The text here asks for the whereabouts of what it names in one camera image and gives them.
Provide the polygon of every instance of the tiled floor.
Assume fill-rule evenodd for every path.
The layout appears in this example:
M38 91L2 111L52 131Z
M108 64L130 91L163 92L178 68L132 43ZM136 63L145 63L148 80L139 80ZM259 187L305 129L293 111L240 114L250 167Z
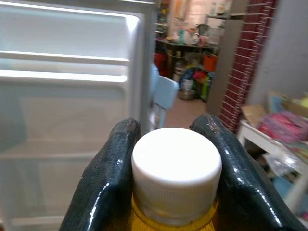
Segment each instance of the tiled floor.
M176 99L172 109L167 111L164 127L189 128L199 115L206 111L206 103L202 100Z

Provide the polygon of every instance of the red brick wall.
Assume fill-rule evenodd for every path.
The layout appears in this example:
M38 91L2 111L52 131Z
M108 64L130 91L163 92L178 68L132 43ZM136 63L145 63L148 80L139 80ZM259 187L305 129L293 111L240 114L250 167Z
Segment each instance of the red brick wall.
M255 77L262 48L278 0L250 0L238 46L235 52L229 83L221 106L220 119L235 132Z

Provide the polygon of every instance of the table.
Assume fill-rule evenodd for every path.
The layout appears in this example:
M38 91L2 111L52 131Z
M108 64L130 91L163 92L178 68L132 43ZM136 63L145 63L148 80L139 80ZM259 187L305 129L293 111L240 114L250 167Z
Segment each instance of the table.
M292 167L300 174L284 199L284 202L290 211L296 213L296 210L306 193L306 189L308 188L308 164L293 154L280 142L249 125L246 120L241 120L240 124L237 138L242 146L245 145L246 140L249 140L264 151L274 155L275 158L279 159L279 161ZM292 161L294 160L296 161L296 166L292 165Z
M156 49L161 48L161 47L171 50L171 67L168 73L168 78L172 79L173 73L174 73L175 62L177 58L177 52L181 52L180 58L182 58L185 52L195 52L195 53L200 53L200 54L204 51L212 52L213 48L216 46L207 44L204 47L201 47L201 46L169 42L166 39L156 39Z

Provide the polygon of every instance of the white wall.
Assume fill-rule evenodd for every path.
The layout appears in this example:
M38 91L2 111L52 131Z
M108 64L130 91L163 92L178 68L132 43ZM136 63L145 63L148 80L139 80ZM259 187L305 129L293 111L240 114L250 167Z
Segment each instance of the white wall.
M265 103L269 90L291 97L308 92L308 1L281 0L247 104Z
M210 14L213 2L216 2L217 7L225 0L190 0L189 9L186 16L186 21L189 27L195 28L196 24L205 23L206 15ZM217 28L222 20L209 19L208 24L212 28Z

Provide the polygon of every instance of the light blue chair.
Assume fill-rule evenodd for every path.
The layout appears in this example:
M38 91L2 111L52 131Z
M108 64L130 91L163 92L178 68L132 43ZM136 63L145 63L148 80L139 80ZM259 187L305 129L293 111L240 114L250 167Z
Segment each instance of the light blue chair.
M158 76L157 87L154 94L154 103L159 116L158 128L162 128L165 122L166 110L173 107L178 94L179 84L169 78Z

